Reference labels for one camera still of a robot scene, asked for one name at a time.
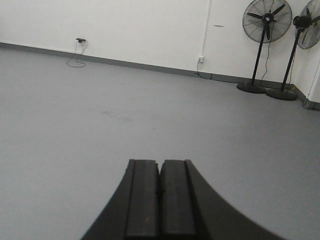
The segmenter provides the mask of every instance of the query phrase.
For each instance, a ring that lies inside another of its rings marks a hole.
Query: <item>standing fan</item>
[[[285,0],[254,0],[244,12],[243,29],[247,36],[260,43],[251,83],[240,83],[242,91],[263,94],[264,87],[255,85],[257,69],[263,44],[280,39],[289,29],[292,11]]]
[[[293,45],[291,57],[285,72],[281,89],[272,89],[266,91],[269,97],[280,100],[294,101],[297,95],[292,91],[285,91],[286,82],[290,68],[295,57],[297,45],[302,49],[309,49],[316,45],[320,40],[320,0],[311,0],[303,9],[301,15],[293,20],[295,25],[295,42]]]

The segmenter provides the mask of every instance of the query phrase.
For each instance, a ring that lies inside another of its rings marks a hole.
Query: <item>black rubber pad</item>
[[[158,178],[158,165],[155,161],[135,161],[126,239],[159,236]]]
[[[160,182],[161,235],[174,239],[194,239],[196,227],[185,162],[166,160],[162,165]]]

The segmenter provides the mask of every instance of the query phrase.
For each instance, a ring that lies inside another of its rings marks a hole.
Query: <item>black round base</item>
[[[285,100],[285,101],[294,101],[297,99],[297,95],[292,92],[292,91],[280,91],[279,89],[271,89],[267,90],[266,94],[269,97],[272,97],[274,99],[279,99],[279,100]]]
[[[266,92],[264,87],[252,85],[251,83],[239,83],[236,87],[242,91],[252,94],[264,94]]]

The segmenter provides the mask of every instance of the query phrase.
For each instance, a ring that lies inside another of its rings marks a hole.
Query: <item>floor trim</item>
[[[3,43],[3,42],[0,42],[0,48],[19,50],[19,51],[25,51],[25,52],[37,53],[37,54],[52,55],[52,56],[63,57],[63,58],[71,58],[73,56],[73,53],[69,53],[69,52],[49,50],[44,48],[23,46],[23,45]],[[208,72],[199,72],[199,75],[200,75],[199,76],[196,71],[191,71],[191,70],[148,65],[148,64],[129,62],[129,61],[120,61],[120,60],[88,56],[88,55],[82,55],[79,59],[82,61],[94,62],[99,64],[115,65],[120,67],[148,70],[153,72],[161,72],[166,74],[175,74],[175,75],[182,75],[182,76],[195,77],[195,78],[200,78],[201,76],[202,78],[205,78],[208,80],[228,82],[233,84],[249,83],[251,81],[250,78],[246,78],[246,77],[228,76],[228,75],[214,74],[214,73],[208,73]],[[262,80],[260,85],[264,88],[280,89],[281,84],[282,84],[281,82]],[[304,108],[310,109],[310,110],[320,110],[320,103],[313,102],[307,99],[306,96],[294,84],[287,84],[286,87],[295,89],[294,91],[296,92],[298,98],[302,101],[302,106]]]

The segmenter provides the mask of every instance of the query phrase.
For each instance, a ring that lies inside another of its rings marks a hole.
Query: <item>electrical outlet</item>
[[[198,57],[198,62],[199,62],[199,63],[203,63],[204,60],[205,60],[205,57],[204,57],[204,56],[199,56],[199,57]]]

